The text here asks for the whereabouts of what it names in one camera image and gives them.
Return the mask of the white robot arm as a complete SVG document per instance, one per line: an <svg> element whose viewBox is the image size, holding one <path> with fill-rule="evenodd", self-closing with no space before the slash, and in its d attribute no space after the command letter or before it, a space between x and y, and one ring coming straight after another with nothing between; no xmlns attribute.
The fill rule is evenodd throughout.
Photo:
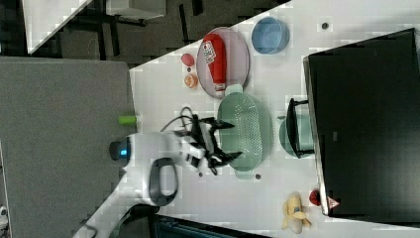
<svg viewBox="0 0 420 238"><path fill-rule="evenodd" d="M163 207L177 196L180 169L211 172L233 162L240 154L225 153L215 132L233 125L214 117L192 114L179 129L135 133L110 145L114 160L125 159L123 175L111 194L96 208L72 238L109 238L132 207L144 204Z"/></svg>

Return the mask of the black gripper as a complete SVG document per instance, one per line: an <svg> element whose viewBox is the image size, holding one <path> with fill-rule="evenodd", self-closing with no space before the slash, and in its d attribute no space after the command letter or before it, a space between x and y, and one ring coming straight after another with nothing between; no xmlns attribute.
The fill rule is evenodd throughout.
<svg viewBox="0 0 420 238"><path fill-rule="evenodd" d="M214 176L217 169L232 163L242 152L224 153L217 144L215 132L220 129L234 128L234 125L214 117L200 119L197 114L181 116L183 130L181 131L181 144L190 143L198 145L206 150L202 167L206 167Z"/></svg>

